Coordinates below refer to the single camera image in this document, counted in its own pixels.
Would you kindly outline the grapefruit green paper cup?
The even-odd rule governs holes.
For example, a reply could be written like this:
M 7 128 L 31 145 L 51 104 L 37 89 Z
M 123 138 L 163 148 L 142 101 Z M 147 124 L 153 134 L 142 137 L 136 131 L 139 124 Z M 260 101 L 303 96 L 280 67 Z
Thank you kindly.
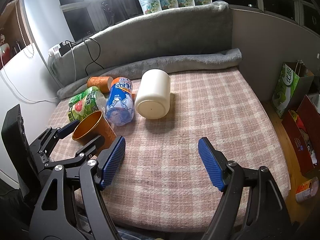
M 96 86 L 89 87 L 84 92 L 70 98 L 67 116 L 69 121 L 82 121 L 85 117 L 96 111 L 106 111 L 106 98 Z

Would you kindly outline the white power strip plugs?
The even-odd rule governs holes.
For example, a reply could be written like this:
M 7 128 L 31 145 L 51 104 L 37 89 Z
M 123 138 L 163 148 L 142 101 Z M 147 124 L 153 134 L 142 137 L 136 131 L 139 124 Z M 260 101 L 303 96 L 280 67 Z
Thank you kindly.
M 53 57 L 55 59 L 59 59 L 61 58 L 61 53 L 60 53 L 60 49 L 61 49 L 61 45 L 60 44 L 56 44 L 54 46 L 52 46 L 52 48 L 50 48 L 48 50 L 48 54 L 50 57 Z

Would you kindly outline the orange paper cup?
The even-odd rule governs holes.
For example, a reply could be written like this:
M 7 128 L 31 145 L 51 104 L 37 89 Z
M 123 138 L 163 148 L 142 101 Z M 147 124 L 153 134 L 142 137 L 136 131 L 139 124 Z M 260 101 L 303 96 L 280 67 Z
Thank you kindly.
M 84 146 L 98 135 L 105 139 L 103 145 L 98 149 L 99 151 L 109 148 L 116 139 L 116 134 L 102 111 L 93 112 L 85 117 L 75 128 L 72 139 Z
M 113 78 L 110 76 L 92 76 L 87 80 L 87 87 L 98 87 L 102 93 L 109 93 Z

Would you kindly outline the grey fleece blanket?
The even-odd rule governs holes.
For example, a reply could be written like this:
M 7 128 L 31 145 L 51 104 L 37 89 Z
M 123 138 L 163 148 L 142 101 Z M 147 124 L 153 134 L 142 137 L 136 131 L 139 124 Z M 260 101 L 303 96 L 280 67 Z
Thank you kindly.
M 223 1 L 126 20 L 49 59 L 60 85 L 57 97 L 84 91 L 92 76 L 134 80 L 152 68 L 174 73 L 235 67 L 242 54 L 232 47 L 232 29 L 232 10 Z

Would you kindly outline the snack packet on floor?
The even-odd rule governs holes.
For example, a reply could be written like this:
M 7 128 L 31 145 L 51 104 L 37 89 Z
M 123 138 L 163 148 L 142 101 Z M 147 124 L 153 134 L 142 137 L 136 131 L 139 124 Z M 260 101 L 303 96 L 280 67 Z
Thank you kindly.
M 314 177 L 304 183 L 300 184 L 296 189 L 295 199 L 296 202 L 304 202 L 317 194 L 319 188 L 319 181 L 317 177 Z

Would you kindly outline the white plastic cup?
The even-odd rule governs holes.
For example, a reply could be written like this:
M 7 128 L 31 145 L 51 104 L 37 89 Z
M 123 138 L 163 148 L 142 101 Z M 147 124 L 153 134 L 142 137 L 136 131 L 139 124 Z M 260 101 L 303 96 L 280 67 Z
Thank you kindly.
M 146 119 L 160 119 L 170 109 L 170 76 L 163 70 L 151 69 L 141 78 L 135 99 L 135 110 Z

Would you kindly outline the black tripod stand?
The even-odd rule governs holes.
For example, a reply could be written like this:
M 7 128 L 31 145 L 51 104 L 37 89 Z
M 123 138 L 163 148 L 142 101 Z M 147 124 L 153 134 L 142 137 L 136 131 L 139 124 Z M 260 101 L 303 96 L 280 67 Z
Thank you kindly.
M 101 3 L 101 8 L 105 13 L 109 27 L 129 19 L 121 0 L 104 0 Z

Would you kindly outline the black power adapter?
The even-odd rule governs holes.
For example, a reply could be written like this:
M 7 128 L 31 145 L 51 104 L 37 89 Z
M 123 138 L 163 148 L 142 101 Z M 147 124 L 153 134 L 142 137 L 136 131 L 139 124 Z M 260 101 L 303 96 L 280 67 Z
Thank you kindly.
M 61 42 L 59 44 L 60 48 L 59 48 L 59 53 L 61 56 L 65 55 L 67 52 L 69 52 L 74 46 L 76 46 L 75 42 L 66 40 L 64 42 Z

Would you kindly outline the red white ceramic vase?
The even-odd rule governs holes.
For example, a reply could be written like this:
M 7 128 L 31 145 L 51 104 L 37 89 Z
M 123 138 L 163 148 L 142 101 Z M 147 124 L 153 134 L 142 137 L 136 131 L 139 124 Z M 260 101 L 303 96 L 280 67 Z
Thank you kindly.
M 11 59 L 10 46 L 5 41 L 5 36 L 1 34 L 1 63 L 2 66 L 6 65 Z

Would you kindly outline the plaid beige table cloth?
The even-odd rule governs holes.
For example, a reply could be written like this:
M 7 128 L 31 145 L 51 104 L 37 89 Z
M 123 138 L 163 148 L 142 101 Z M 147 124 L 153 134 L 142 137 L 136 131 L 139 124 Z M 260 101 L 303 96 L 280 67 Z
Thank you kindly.
M 198 153 L 209 139 L 242 167 L 270 169 L 286 198 L 290 178 L 280 142 L 240 71 L 198 70 L 171 75 L 170 110 L 161 119 L 135 114 L 115 127 L 126 140 L 123 162 L 102 197 L 122 225 L 166 232 L 206 230 L 221 192 Z

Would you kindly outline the blue arctic ocean cup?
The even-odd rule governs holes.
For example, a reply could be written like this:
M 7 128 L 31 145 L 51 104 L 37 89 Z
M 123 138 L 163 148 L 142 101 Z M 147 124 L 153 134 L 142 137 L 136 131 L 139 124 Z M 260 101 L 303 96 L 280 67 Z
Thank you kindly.
M 131 80 L 126 77 L 115 78 L 106 103 L 107 120 L 115 126 L 123 126 L 132 121 L 134 112 Z

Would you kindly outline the green paper gift bag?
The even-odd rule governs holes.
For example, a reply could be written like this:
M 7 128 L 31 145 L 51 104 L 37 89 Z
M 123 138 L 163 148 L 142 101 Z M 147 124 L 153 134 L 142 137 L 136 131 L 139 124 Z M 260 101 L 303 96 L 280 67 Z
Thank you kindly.
M 272 95 L 272 105 L 277 115 L 282 118 L 292 106 L 300 103 L 309 91 L 314 79 L 302 60 L 283 62 L 278 82 Z

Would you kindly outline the red cardboard box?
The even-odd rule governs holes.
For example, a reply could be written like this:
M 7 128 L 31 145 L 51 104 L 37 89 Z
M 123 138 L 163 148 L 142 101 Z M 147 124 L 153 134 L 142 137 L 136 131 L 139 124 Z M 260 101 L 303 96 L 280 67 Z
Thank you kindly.
M 287 111 L 282 124 L 289 136 L 301 174 L 311 178 L 319 174 L 319 111 L 305 95 L 296 111 Z

